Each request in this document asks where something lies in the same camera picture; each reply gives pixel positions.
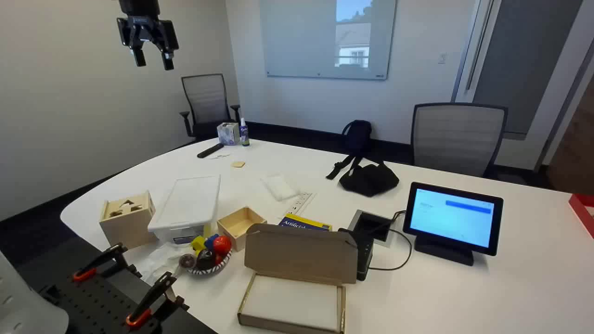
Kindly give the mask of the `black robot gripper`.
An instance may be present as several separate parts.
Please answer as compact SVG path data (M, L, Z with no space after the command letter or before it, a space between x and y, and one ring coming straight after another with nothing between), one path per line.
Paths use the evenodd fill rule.
M179 48L171 20L160 18L158 0L119 0L125 18L118 18L121 42L132 48L138 66L145 66L144 42L151 40L162 49L164 68L173 70L173 51Z

